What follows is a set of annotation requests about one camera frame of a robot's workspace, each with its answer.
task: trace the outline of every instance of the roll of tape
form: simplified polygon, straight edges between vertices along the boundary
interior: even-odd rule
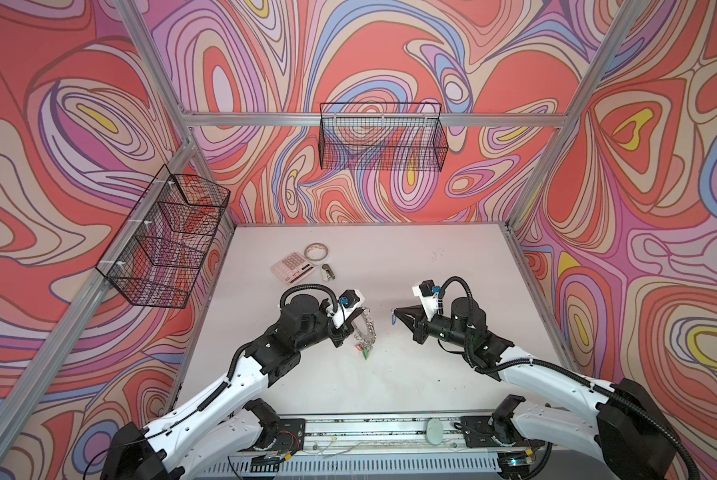
[[[314,265],[321,265],[329,258],[329,249],[324,244],[310,244],[306,246],[306,259]]]

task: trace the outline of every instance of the calculator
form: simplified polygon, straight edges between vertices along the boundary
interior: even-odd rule
[[[271,266],[270,271],[287,285],[294,285],[315,272],[315,267],[301,254],[292,252],[286,258]]]

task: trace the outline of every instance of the robotic arm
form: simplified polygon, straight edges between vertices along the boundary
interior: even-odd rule
[[[443,294],[450,283],[467,294],[443,315]],[[515,346],[487,328],[486,313],[473,300],[464,280],[453,276],[442,286],[426,280],[412,293],[421,305],[398,308],[393,314],[424,343],[429,337],[463,347],[462,357],[476,372],[536,392],[560,408],[537,406],[510,395],[494,411],[490,430],[479,432],[502,445],[539,439],[572,448],[604,462],[620,478],[664,479],[678,453],[690,480],[699,471],[678,434],[647,391],[632,380],[613,384],[577,375]]]
[[[330,298],[319,303],[300,294],[286,303],[301,290],[322,290]],[[238,348],[227,374],[144,428],[131,422],[114,435],[100,480],[190,480],[228,452],[272,445],[279,418],[259,397],[296,367],[300,351],[327,338],[342,345],[364,300],[358,290],[338,299],[318,284],[287,290],[278,321]]]

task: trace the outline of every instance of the white tabletop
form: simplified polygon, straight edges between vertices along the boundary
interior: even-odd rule
[[[278,300],[287,286],[270,266],[313,242],[330,250],[328,263],[337,278],[326,285],[338,296],[346,289],[366,296],[377,341],[368,360],[354,348],[353,337],[340,349],[324,341],[304,350],[299,366],[263,396],[278,413],[491,409],[510,393],[545,403],[524,389],[470,371],[459,356],[442,351],[435,339],[417,344],[400,321],[391,324],[394,308],[418,303],[412,285],[427,279],[440,285],[458,275],[486,311],[491,331],[540,359],[559,361],[502,231],[498,225],[478,224],[239,227],[178,404],[226,372],[238,346],[276,322]],[[303,283],[323,283],[320,272]],[[326,298],[322,292],[311,294]],[[445,314],[459,296],[464,292],[452,284],[444,299]]]

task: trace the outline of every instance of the wire basket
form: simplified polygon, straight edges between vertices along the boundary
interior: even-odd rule
[[[321,104],[324,170],[441,171],[449,144],[437,102]]]
[[[170,174],[110,269],[98,270],[132,305],[185,308],[229,197],[210,180]]]

